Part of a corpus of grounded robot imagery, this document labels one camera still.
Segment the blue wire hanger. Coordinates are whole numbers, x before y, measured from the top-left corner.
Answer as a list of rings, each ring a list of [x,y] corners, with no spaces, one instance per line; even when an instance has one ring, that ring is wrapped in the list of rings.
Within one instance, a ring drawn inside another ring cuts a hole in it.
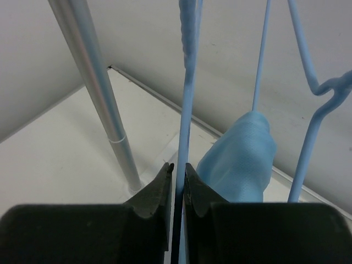
[[[189,157],[190,126],[195,90],[202,6],[203,1],[179,1],[185,77],[180,119],[177,176],[175,182],[171,263],[179,262],[185,165]]]

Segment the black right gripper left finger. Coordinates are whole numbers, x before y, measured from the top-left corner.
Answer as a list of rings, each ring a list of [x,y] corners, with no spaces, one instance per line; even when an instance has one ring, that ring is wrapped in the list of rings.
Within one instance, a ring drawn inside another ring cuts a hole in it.
[[[13,206],[1,217],[1,263],[163,263],[173,169],[165,163],[124,203]]]

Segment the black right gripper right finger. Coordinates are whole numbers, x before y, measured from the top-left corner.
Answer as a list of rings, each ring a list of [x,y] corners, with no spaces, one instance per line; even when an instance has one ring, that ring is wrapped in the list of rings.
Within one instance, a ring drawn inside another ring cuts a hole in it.
[[[323,203],[231,203],[187,164],[186,263],[351,263],[351,232]]]

